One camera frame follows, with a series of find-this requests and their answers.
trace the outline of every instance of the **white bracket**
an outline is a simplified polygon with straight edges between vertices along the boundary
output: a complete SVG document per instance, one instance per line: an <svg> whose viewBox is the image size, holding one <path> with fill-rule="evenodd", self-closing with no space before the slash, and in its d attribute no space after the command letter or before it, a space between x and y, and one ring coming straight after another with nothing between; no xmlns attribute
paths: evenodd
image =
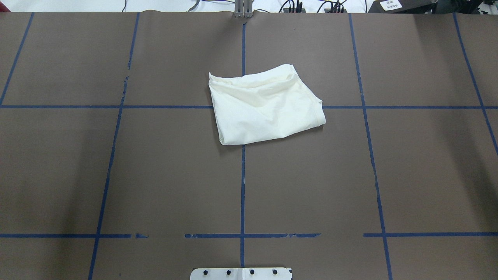
<svg viewBox="0 0 498 280"><path fill-rule="evenodd" d="M292 280L291 268L194 269L190 280Z"/></svg>
<svg viewBox="0 0 498 280"><path fill-rule="evenodd" d="M252 17L252 0L234 0L235 17Z"/></svg>

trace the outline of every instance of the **red object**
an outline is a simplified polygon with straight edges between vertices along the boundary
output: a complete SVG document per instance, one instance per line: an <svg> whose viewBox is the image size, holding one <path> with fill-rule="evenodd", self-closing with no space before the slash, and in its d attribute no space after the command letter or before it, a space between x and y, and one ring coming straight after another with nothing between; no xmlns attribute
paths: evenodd
<svg viewBox="0 0 498 280"><path fill-rule="evenodd" d="M0 1L0 11L10 11L10 10Z"/></svg>

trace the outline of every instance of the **gray cable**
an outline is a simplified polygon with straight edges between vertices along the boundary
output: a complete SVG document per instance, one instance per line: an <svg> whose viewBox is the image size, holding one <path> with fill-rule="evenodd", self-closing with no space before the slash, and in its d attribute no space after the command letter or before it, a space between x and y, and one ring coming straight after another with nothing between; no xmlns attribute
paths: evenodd
<svg viewBox="0 0 498 280"><path fill-rule="evenodd" d="M195 0L195 4L190 9L188 9L188 11L192 11L193 9L197 8L197 6L199 5L200 1L201 0Z"/></svg>

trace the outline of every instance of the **folded white cloth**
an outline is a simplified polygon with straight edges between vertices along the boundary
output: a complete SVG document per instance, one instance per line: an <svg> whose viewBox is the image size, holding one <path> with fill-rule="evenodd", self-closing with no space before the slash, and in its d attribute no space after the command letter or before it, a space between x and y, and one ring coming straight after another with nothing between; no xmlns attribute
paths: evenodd
<svg viewBox="0 0 498 280"><path fill-rule="evenodd" d="M209 88L223 145L283 138L325 123L322 101L290 64L237 78L209 73Z"/></svg>

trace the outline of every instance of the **white cloth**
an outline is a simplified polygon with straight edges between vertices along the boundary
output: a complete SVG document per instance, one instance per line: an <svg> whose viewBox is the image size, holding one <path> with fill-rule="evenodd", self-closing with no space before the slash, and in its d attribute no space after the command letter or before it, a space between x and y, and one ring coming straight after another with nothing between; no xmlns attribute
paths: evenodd
<svg viewBox="0 0 498 280"><path fill-rule="evenodd" d="M237 78L209 73L209 88L223 145L283 138L325 123L322 101L290 64Z"/></svg>

